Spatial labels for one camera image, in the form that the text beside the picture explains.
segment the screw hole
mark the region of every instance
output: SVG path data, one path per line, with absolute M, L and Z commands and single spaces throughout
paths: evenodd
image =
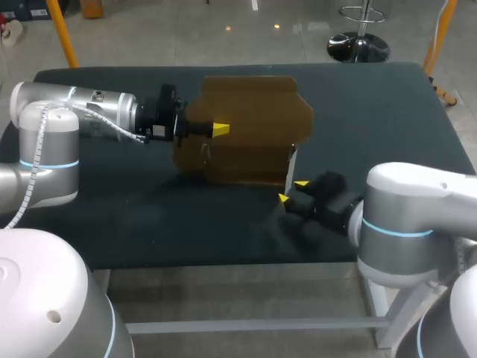
M 61 315 L 57 311 L 49 311 L 46 316 L 51 323 L 61 322 Z

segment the dark green tabletop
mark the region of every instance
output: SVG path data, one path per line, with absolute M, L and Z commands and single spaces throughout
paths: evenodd
M 312 137 L 297 152 L 295 180 L 324 170 L 362 191 L 368 170 L 405 161 L 473 174 L 422 69 L 410 63 L 58 69 L 35 81 L 159 95 L 174 83 L 191 101 L 205 75 L 291 75 L 315 111 Z M 276 188 L 209 185 L 178 175 L 170 143 L 80 141 L 78 197 L 27 211 L 20 227 L 73 245 L 92 269 L 354 261 L 347 238 L 284 216 Z M 18 160 L 10 124 L 0 161 Z M 10 216 L 0 218 L 5 224 Z

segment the gray floor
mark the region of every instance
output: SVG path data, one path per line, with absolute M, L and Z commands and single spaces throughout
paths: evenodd
M 331 62 L 334 34 L 356 28 L 338 8 L 357 0 L 103 0 L 105 17 L 66 21 L 81 66 L 182 66 Z M 391 46 L 392 61 L 423 63 L 443 1 L 376 0 L 389 20 L 370 32 Z M 459 100 L 447 109 L 477 165 L 477 3 L 460 0 L 434 77 Z M 8 93 L 42 69 L 66 67 L 50 22 L 26 24 L 5 51 L 9 76 L 0 95 L 0 133 Z M 233 266 L 115 271 L 110 296 L 125 321 L 357 316 L 366 313 L 350 264 Z M 367 330 L 135 336 L 138 358 L 390 357 Z

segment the brown cardboard box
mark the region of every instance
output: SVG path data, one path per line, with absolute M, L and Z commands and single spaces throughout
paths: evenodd
M 174 146 L 181 171 L 202 170 L 216 183 L 284 185 L 295 145 L 313 127 L 313 109 L 288 76 L 205 78 L 186 118 L 230 125 L 227 135 L 190 136 Z
M 101 0 L 80 0 L 81 12 L 85 19 L 97 19 L 103 17 Z

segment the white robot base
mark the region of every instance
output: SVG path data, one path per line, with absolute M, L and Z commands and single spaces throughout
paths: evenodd
M 0 230 L 0 317 L 0 357 L 134 358 L 80 255 L 50 233 Z

